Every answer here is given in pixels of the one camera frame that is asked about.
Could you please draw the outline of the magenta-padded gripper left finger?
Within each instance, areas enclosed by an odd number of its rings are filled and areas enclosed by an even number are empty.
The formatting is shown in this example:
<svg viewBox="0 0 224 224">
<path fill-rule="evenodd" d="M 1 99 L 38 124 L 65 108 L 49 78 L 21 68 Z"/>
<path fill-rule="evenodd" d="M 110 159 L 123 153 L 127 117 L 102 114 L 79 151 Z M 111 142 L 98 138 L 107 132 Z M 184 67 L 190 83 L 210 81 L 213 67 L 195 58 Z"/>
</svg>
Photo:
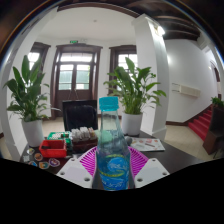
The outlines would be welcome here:
<svg viewBox="0 0 224 224">
<path fill-rule="evenodd" d="M 83 188 L 91 188 L 96 172 L 96 148 L 93 147 L 79 158 L 70 158 L 57 176 Z"/>
</svg>

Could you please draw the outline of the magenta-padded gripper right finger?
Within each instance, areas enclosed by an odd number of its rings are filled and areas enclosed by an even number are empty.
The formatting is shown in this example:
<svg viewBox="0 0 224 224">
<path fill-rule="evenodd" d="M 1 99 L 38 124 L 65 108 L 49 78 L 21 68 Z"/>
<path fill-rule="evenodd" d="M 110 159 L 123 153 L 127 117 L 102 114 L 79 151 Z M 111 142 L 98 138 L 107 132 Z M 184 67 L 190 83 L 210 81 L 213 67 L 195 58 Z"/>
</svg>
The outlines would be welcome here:
<svg viewBox="0 0 224 224">
<path fill-rule="evenodd" d="M 130 151 L 130 189 L 141 188 L 169 175 L 156 158 L 148 158 L 132 147 Z"/>
</svg>

